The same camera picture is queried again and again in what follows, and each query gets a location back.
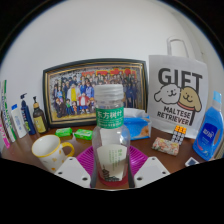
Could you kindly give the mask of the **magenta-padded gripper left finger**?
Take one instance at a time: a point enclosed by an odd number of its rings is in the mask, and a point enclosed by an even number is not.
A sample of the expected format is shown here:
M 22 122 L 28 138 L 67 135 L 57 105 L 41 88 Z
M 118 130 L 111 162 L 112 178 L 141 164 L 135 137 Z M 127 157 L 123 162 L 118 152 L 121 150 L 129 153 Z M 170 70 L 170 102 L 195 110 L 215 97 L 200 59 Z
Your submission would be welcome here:
M 93 148 L 87 148 L 77 157 L 68 157 L 55 175 L 84 188 L 94 187 L 96 185 L 96 166 Z

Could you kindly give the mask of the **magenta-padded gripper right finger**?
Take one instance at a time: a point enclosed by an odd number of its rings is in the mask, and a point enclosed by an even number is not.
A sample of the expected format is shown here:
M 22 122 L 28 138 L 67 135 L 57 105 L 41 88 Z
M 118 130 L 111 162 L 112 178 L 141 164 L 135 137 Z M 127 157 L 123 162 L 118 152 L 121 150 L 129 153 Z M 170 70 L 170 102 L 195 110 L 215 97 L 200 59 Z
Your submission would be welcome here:
M 129 160 L 128 183 L 131 188 L 143 187 L 170 174 L 157 157 L 148 157 L 133 146 Z

